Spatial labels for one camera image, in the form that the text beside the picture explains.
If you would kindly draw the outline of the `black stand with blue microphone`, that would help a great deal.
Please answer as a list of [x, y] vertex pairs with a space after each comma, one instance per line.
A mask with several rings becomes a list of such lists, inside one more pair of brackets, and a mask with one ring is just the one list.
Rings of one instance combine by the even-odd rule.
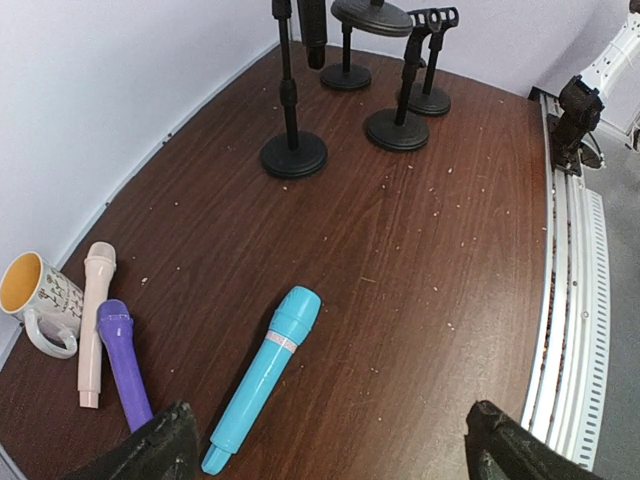
[[386, 1], [336, 0], [330, 11], [341, 23], [374, 35], [402, 38], [413, 29], [409, 14]]

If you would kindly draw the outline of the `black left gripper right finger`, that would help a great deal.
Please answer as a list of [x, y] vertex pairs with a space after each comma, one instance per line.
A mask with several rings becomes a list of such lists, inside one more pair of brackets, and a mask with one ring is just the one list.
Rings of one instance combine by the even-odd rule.
[[466, 424], [465, 453], [471, 479], [599, 478], [548, 448], [488, 400], [473, 404]]

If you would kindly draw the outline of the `black stand with glitter microphone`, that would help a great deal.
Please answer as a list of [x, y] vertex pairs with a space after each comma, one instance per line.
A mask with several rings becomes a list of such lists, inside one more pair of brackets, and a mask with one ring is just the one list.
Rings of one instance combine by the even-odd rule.
[[353, 27], [346, 23], [341, 25], [342, 29], [342, 62], [327, 66], [321, 71], [321, 84], [331, 90], [336, 91], [357, 91], [370, 86], [372, 76], [370, 71], [352, 63], [351, 38]]

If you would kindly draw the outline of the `pale pink microphone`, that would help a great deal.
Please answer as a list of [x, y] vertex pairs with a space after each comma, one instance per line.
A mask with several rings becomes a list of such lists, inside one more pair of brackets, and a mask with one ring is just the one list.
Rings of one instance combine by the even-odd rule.
[[98, 309], [107, 300], [117, 268], [116, 250], [107, 242], [95, 242], [84, 260], [84, 304], [78, 350], [77, 391], [81, 408], [97, 409], [101, 393], [102, 341]]

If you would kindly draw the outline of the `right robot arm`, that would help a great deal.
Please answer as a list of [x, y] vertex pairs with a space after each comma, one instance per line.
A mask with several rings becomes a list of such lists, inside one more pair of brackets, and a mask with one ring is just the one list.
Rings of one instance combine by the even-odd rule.
[[598, 126], [605, 100], [615, 83], [634, 66], [639, 55], [639, 3], [629, 3], [629, 13], [616, 36], [590, 66], [575, 75], [559, 95], [559, 116], [546, 116], [552, 167], [580, 176], [582, 165], [602, 166], [603, 155], [584, 152], [585, 136]]

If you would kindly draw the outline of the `black stand for pink microphone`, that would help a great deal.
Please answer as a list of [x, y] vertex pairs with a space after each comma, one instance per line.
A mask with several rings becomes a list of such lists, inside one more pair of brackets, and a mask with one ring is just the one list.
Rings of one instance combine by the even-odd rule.
[[421, 66], [424, 40], [441, 30], [442, 20], [436, 8], [409, 12], [414, 27], [404, 53], [402, 85], [395, 110], [382, 109], [367, 118], [367, 138], [380, 148], [392, 152], [409, 152], [423, 148], [429, 129], [417, 115], [409, 112], [409, 101], [417, 72]]

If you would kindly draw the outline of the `blue microphone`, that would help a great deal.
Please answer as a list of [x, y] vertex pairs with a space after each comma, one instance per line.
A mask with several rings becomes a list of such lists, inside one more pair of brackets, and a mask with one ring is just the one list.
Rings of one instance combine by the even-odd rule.
[[201, 464], [204, 473], [219, 474], [239, 451], [287, 364], [313, 329], [321, 306], [319, 295], [302, 286], [294, 287], [282, 300], [264, 341], [210, 437]]

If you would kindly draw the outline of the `purple microphone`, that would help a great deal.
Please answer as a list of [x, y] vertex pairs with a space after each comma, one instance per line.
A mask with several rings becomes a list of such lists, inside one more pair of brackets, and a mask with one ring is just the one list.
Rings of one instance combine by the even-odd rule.
[[98, 308], [98, 332], [106, 347], [120, 402], [130, 432], [153, 418], [134, 346], [134, 321], [127, 306], [117, 299]]

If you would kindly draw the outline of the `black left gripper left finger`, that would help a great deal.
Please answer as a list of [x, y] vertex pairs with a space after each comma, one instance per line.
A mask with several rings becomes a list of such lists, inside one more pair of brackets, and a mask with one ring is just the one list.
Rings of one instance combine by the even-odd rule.
[[194, 479], [199, 471], [196, 417], [185, 401], [155, 415], [116, 448], [68, 473], [68, 479]]

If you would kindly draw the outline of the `black stand for purple microphone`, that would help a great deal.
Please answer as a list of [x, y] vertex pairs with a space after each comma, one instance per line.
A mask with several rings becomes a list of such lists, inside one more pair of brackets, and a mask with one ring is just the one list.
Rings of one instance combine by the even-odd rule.
[[414, 28], [405, 53], [418, 68], [425, 65], [421, 57], [422, 47], [425, 39], [430, 37], [424, 83], [422, 86], [412, 85], [408, 109], [421, 116], [443, 116], [450, 111], [451, 99], [444, 90], [434, 86], [436, 64], [445, 33], [459, 24], [459, 12], [456, 7], [440, 7], [412, 10], [408, 14], [414, 20]]

